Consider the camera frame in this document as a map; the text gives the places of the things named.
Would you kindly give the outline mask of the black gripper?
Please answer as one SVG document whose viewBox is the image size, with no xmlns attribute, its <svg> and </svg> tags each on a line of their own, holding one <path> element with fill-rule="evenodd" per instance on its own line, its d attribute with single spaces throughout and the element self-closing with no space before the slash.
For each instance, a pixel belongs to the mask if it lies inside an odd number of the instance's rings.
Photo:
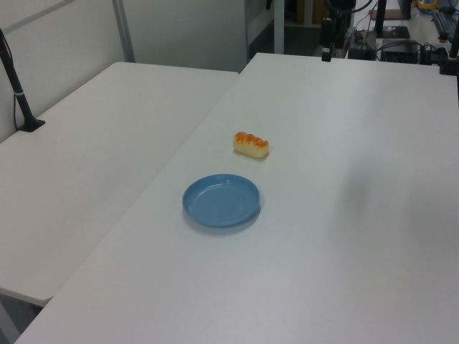
<svg viewBox="0 0 459 344">
<path fill-rule="evenodd" d="M 323 62 L 330 62 L 334 25 L 334 48 L 342 49 L 350 25 L 350 14 L 355 8 L 355 0 L 324 0 L 323 4 L 331 13 L 338 14 L 334 22 L 332 19 L 323 19 L 321 23 L 321 60 Z"/>
</svg>

